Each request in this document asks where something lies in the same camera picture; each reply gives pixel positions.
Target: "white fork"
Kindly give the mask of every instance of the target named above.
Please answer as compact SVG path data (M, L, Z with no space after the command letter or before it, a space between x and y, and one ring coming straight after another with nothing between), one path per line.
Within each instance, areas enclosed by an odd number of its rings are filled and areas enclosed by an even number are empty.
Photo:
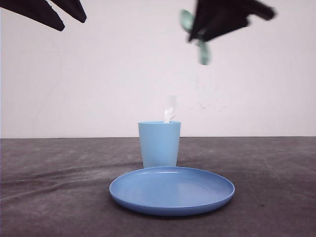
M168 96L168 105L164 110L163 122L169 123L172 118L176 116L176 108L177 108L177 96L172 95Z

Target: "gray table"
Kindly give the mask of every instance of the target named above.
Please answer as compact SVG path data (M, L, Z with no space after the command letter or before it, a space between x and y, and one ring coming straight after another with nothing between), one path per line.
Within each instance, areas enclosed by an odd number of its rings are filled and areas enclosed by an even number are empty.
M144 215L108 191L142 168L138 138L1 140L1 236L316 236L315 137L181 138L178 165L227 177L235 196L201 215Z

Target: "cup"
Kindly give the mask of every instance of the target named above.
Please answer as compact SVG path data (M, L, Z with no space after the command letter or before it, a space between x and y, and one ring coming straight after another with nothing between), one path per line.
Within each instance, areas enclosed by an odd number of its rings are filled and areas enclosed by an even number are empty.
M143 167L176 166L181 122L139 122Z

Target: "green spoon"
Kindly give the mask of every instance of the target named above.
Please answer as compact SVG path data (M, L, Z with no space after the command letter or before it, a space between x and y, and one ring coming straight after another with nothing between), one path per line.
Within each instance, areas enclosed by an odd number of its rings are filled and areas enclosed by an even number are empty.
M193 23L194 23L194 16L190 12L188 12L187 10L181 10L180 24L181 24L181 27L187 33L191 32ZM200 55L199 55L200 63L202 65L208 65L208 63L209 63L209 51L208 51L206 43L203 40L199 39L198 46L200 47Z

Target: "blue plate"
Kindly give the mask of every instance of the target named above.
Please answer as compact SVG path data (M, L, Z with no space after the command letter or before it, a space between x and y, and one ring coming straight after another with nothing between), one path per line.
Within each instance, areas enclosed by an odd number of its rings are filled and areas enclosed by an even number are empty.
M153 167L120 176L110 185L113 199L141 213L187 216L215 210L234 195L228 179L205 170Z

